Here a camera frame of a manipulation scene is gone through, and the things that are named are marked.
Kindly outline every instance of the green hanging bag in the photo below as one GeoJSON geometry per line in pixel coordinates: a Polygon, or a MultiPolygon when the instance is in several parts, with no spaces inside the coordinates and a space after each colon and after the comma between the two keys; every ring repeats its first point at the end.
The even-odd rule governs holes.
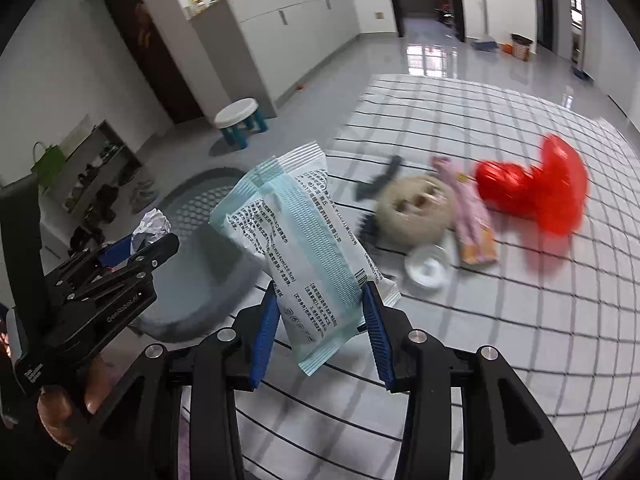
{"type": "Polygon", "coordinates": [[[62,153],[58,145],[55,144],[47,147],[42,142],[36,142],[33,145],[32,153],[33,167],[31,168],[31,173],[36,173],[38,175],[38,184],[44,189],[47,189],[65,165],[65,154],[62,153]],[[36,160],[36,146],[38,144],[44,148],[44,154],[36,160]]]}

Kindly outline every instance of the white crumpled tissue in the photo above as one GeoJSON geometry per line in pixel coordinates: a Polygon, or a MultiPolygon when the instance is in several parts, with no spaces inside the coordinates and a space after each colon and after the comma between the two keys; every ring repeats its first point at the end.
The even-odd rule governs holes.
{"type": "Polygon", "coordinates": [[[152,209],[142,217],[140,225],[131,234],[131,254],[157,242],[170,232],[171,224],[166,216],[159,209],[152,209]]]}

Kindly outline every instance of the stool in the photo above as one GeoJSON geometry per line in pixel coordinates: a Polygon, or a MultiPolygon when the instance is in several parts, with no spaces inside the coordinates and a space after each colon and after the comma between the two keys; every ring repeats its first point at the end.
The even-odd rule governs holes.
{"type": "Polygon", "coordinates": [[[254,120],[261,132],[268,130],[264,115],[258,110],[258,102],[255,99],[247,98],[240,99],[220,110],[216,115],[215,123],[230,146],[237,142],[238,146],[244,150],[246,148],[246,139],[238,129],[238,124],[244,122],[248,130],[253,130],[254,120]]]}

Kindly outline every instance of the red object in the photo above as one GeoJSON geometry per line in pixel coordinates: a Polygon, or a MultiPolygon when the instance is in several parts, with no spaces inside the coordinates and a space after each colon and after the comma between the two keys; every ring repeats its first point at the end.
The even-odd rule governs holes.
{"type": "Polygon", "coordinates": [[[545,137],[542,165],[531,174],[517,164],[484,161],[476,180],[483,200],[508,214],[534,216],[544,231],[568,235],[580,227],[587,172],[578,153],[556,135],[545,137]]]}

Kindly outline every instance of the white checkered cloth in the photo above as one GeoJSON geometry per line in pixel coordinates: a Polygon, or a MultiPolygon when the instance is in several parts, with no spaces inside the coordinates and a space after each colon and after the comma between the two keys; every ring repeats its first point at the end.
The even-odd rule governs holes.
{"type": "MultiPolygon", "coordinates": [[[[379,75],[328,152],[330,194],[354,229],[374,202],[356,202],[357,182],[404,158],[402,176],[449,155],[473,174],[477,160],[539,161],[543,135],[558,133],[588,168],[590,197],[580,232],[542,234],[534,222],[492,212],[500,262],[465,269],[434,294],[404,277],[405,249],[380,241],[374,256],[395,276],[412,325],[445,345],[494,345],[552,420],[585,478],[614,459],[638,421],[640,162],[605,121],[515,91],[446,78],[379,75]]],[[[456,254],[453,234],[444,246],[456,254]]],[[[257,303],[268,278],[242,306],[257,303]]],[[[369,339],[349,341],[312,377],[295,364],[282,326],[261,386],[238,392],[247,469],[284,480],[392,479],[408,397],[388,394],[369,339]]],[[[452,479],[462,478],[462,407],[452,389],[452,479]]]]}

